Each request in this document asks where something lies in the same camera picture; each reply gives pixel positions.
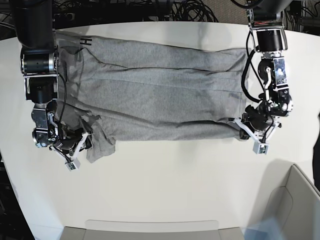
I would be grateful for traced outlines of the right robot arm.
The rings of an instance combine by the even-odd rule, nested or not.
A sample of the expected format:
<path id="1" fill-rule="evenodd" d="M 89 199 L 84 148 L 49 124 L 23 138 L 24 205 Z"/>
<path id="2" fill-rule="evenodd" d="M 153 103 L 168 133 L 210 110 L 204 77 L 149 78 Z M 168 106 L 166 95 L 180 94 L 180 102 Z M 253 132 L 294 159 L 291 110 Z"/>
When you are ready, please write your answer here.
<path id="1" fill-rule="evenodd" d="M 77 168 L 80 151 L 90 148 L 89 133 L 81 128 L 69 129 L 58 108 L 59 53 L 53 28 L 52 1 L 11 0 L 10 10 L 15 32 L 22 45 L 20 70 L 24 77 L 25 98 L 34 104 L 31 118 L 35 123 L 32 137 L 38 148 L 48 147 L 65 160 L 70 170 Z"/>

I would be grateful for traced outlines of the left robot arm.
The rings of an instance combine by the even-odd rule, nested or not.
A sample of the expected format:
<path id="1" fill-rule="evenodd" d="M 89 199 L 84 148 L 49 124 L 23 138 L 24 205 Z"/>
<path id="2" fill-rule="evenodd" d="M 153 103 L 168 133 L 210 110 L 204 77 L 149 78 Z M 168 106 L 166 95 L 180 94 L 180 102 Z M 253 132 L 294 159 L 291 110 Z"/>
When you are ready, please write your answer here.
<path id="1" fill-rule="evenodd" d="M 289 0 L 247 0 L 244 4 L 233 1 L 244 9 L 248 18 L 248 39 L 253 42 L 253 50 L 247 51 L 247 61 L 241 76 L 241 88 L 245 96 L 258 105 L 245 108 L 241 118 L 233 122 L 240 128 L 239 138 L 252 138 L 258 145 L 266 145 L 272 132 L 281 127 L 279 119 L 293 110 L 293 101 L 286 75 L 283 52 L 288 42 L 283 24 L 284 11 Z M 262 87 L 262 93 L 252 97 L 246 87 L 249 69 L 254 69 L 252 58 L 261 54 L 261 60 L 254 74 Z"/>

